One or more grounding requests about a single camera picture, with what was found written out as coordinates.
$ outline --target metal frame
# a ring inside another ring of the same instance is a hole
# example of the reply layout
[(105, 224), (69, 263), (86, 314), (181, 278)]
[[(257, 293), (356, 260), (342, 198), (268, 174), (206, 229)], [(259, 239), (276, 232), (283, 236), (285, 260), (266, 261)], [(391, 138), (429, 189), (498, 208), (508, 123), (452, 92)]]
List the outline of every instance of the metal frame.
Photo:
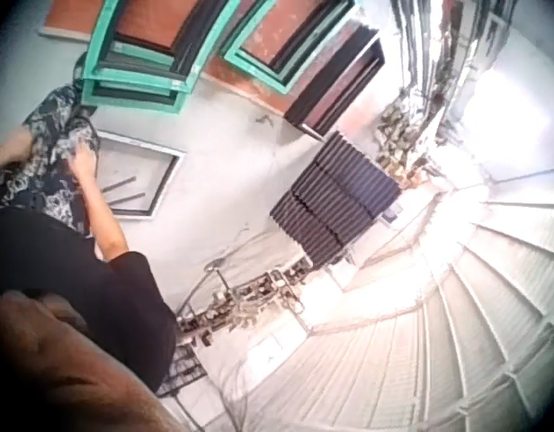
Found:
[(115, 88), (119, 84), (86, 79), (81, 103), (85, 105), (109, 105), (121, 108), (160, 111), (177, 114), (183, 108), (188, 94), (158, 87), (132, 85), (130, 89)]
[[(178, 113), (240, 0), (200, 0), (171, 48), (117, 33), (127, 2), (105, 0), (85, 60), (83, 103)], [(125, 61), (111, 61), (112, 53)]]
[(129, 146), (153, 150), (153, 151), (157, 151), (159, 153), (165, 153), (166, 155), (171, 156), (172, 160), (169, 166), (167, 167), (167, 170), (165, 171), (165, 175), (163, 176), (163, 179), (161, 180), (161, 183), (159, 184), (159, 187), (156, 190), (156, 194), (153, 197), (153, 200), (151, 201), (151, 204), (149, 205), (148, 210), (138, 211), (138, 210), (112, 209), (113, 214), (115, 214), (115, 216), (117, 216), (119, 219), (143, 220), (143, 221), (153, 219), (157, 209), (159, 208), (159, 205), (161, 205), (161, 202), (163, 201), (167, 186), (169, 186), (169, 184), (171, 183), (172, 178), (174, 177), (179, 166), (183, 162), (183, 159), (185, 158), (185, 153), (181, 150), (158, 146), (157, 144), (153, 144), (147, 141), (125, 137), (123, 135), (118, 135), (116, 133), (107, 132), (104, 130), (99, 130), (97, 133), (99, 135), (99, 138), (102, 140), (106, 139), (106, 140), (117, 141), (123, 144), (127, 144)]
[(221, 49), (223, 58), (233, 66), (259, 79), (279, 93), (287, 94), (311, 61), (359, 10), (356, 0), (323, 0), (309, 18), (293, 33), (285, 45), (266, 64), (242, 45), (276, 5), (277, 0), (257, 0)]
[[(343, 75), (370, 52), (373, 53), (372, 60), (359, 71), (333, 104), (327, 108), (324, 115), (315, 124), (307, 124), (307, 118), (317, 108), (327, 92), (335, 87)], [(362, 25), (301, 92), (285, 113), (285, 119), (313, 138), (323, 140), (349, 105), (384, 65), (385, 57), (380, 45), (380, 33)]]

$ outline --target bright light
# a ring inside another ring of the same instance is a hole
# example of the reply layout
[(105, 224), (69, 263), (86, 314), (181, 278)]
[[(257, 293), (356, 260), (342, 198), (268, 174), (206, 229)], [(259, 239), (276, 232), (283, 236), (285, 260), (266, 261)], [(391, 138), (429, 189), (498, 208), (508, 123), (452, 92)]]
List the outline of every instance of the bright light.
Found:
[(431, 157), (437, 162), (447, 178), (457, 187), (478, 185), (483, 182), (478, 166), (469, 155), (453, 146), (436, 149)]
[(441, 38), (442, 0), (431, 1), (431, 38)]
[(518, 167), (534, 159), (549, 121), (530, 96), (495, 70), (479, 79), (463, 115), (469, 144), (481, 162), (504, 161)]
[(301, 302), (305, 306), (301, 318), (309, 325), (322, 322), (339, 304), (342, 296), (343, 292), (328, 274), (316, 277), (301, 291)]

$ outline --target white wall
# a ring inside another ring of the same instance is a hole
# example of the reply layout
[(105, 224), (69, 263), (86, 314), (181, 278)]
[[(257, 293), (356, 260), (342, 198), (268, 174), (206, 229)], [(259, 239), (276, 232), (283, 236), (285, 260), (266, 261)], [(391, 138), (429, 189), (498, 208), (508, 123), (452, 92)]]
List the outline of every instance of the white wall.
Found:
[(502, 180), (554, 167), (554, 4), (521, 1), (506, 46), (475, 86), (465, 143)]

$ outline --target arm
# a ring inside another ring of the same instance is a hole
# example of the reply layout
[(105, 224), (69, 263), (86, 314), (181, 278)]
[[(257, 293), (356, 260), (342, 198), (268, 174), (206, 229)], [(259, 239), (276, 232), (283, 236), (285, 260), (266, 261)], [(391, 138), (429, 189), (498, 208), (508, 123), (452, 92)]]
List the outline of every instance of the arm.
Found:
[(91, 231), (103, 257), (111, 261), (128, 252), (129, 247), (123, 230), (95, 181), (95, 159), (91, 150), (80, 143), (76, 149), (76, 156), (69, 166), (83, 191)]
[(33, 138), (25, 127), (17, 128), (0, 146), (0, 168), (12, 162), (24, 162), (29, 159), (32, 141)]

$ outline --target metal grate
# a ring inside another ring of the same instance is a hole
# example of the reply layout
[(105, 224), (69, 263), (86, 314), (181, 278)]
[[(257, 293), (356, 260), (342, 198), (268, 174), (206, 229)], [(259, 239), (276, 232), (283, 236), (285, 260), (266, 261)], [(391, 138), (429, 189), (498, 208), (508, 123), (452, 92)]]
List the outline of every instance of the metal grate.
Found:
[(157, 391), (157, 397), (176, 396), (177, 393), (189, 384), (195, 383), (207, 376), (199, 358), (189, 345), (177, 346), (173, 362), (169, 367), (169, 374)]

